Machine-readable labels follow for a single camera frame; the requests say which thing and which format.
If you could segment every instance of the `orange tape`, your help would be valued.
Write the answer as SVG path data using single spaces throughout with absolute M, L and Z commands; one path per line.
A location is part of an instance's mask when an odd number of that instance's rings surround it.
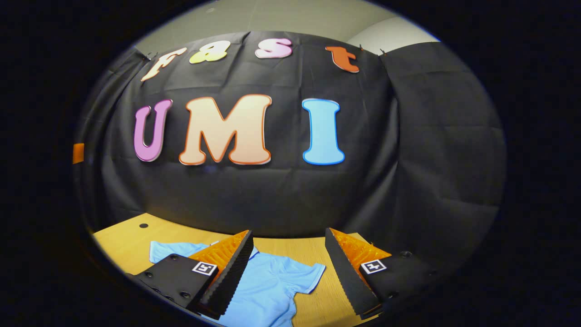
M 85 144 L 76 143 L 73 145 L 73 165 L 85 160 Z

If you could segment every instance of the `purple letter u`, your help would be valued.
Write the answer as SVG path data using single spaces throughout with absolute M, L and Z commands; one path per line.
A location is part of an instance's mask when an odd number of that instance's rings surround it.
M 145 131 L 145 119 L 149 116 L 151 111 L 150 106 L 145 106 L 135 114 L 135 134 L 133 137 L 133 145 L 135 147 L 135 154 L 142 161 L 150 162 L 154 161 L 162 153 L 163 145 L 163 128 L 166 125 L 166 114 L 170 109 L 172 100 L 162 100 L 155 105 L 155 125 L 153 127 L 153 141 L 150 146 L 145 145 L 144 131 Z

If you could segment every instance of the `black fabric curtain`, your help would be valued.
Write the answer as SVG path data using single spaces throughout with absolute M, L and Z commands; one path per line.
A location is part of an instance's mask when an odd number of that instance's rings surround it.
M 259 59 L 258 43 L 291 40 L 286 58 Z M 227 55 L 191 64 L 211 42 L 226 40 Z M 180 48 L 159 73 L 141 81 L 164 54 Z M 359 232 L 388 252 L 408 250 L 442 270 L 474 251 L 498 211 L 505 174 L 500 122 L 486 91 L 443 44 L 410 45 L 377 56 L 313 35 L 249 32 L 218 35 L 148 60 L 136 49 L 120 56 L 84 109 L 76 164 L 80 200 L 99 230 L 143 212 L 221 233 L 252 229 L 257 237 L 323 236 L 327 227 Z M 359 68 L 334 64 L 325 47 L 344 47 Z M 223 117 L 248 94 L 272 104 L 264 115 L 271 161 L 237 165 L 206 153 L 201 165 L 179 161 L 190 112 L 185 105 L 212 97 Z M 337 144 L 345 160 L 313 165 L 308 98 L 339 104 Z M 135 113 L 171 99 L 163 149 L 152 162 L 134 150 Z M 145 123 L 153 139 L 155 111 Z

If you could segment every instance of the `wooden table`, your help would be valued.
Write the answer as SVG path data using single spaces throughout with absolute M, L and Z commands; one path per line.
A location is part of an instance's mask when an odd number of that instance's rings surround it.
M 146 223 L 147 228 L 139 227 Z M 352 236 L 364 240 L 358 233 Z M 211 244 L 229 237 L 228 234 L 208 232 L 143 214 L 93 234 L 103 252 L 124 272 L 136 275 L 153 264 L 149 262 L 149 244 L 204 243 Z M 263 253 L 289 257 L 309 266 L 327 266 L 318 286 L 311 294 L 297 293 L 294 327 L 326 326 L 352 327 L 375 317 L 361 320 L 343 292 L 331 258 L 325 249 L 324 237 L 308 239 L 254 238 L 254 246 Z

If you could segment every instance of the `letter m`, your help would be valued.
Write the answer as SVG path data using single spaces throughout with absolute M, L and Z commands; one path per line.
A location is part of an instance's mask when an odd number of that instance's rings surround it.
M 206 154 L 200 149 L 202 136 L 215 162 L 222 161 L 228 144 L 236 135 L 234 149 L 228 155 L 238 165 L 262 165 L 270 161 L 264 147 L 264 114 L 272 99 L 263 94 L 248 94 L 234 105 L 226 119 L 214 98 L 193 99 L 186 104 L 190 111 L 184 152 L 180 162 L 201 165 Z

